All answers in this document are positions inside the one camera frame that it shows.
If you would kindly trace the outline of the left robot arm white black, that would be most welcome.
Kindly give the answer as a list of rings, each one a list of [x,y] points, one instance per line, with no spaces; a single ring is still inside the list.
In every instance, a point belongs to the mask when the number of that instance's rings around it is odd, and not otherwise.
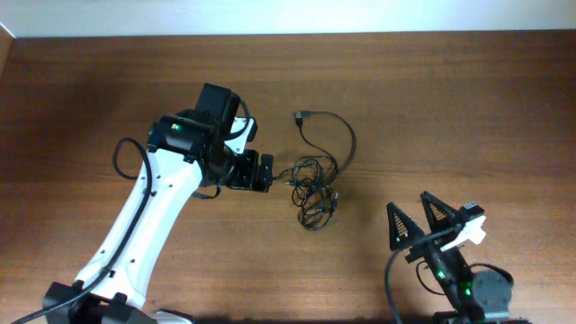
[[[225,87],[204,84],[196,106],[152,124],[137,149],[142,167],[110,232],[71,285],[53,283],[42,316],[49,323],[191,323],[175,310],[143,312],[149,280],[180,211],[199,188],[265,193],[273,157],[246,147],[257,122]]]

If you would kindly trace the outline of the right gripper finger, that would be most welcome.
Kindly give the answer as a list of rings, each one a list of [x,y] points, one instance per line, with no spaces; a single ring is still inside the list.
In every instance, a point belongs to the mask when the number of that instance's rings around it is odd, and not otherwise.
[[[415,241],[425,236],[424,231],[394,202],[386,205],[386,211],[391,251],[411,247]]]
[[[428,225],[433,233],[444,230],[461,230],[464,227],[463,215],[454,207],[439,200],[432,193],[424,191],[420,195]]]

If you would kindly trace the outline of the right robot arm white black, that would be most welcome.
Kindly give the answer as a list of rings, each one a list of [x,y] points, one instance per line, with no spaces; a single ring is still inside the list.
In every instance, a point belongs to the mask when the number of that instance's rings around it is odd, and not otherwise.
[[[397,323],[400,313],[392,298],[392,263],[404,250],[407,263],[415,263],[417,278],[422,266],[429,269],[439,284],[434,295],[444,296],[451,310],[438,311],[432,316],[434,323],[504,323],[509,320],[514,278],[500,267],[486,263],[468,263],[460,246],[470,241],[479,245],[486,237],[482,226],[485,210],[475,202],[456,209],[427,191],[420,201],[429,233],[425,233],[397,204],[389,202],[386,212],[392,256],[384,270],[384,290]]]

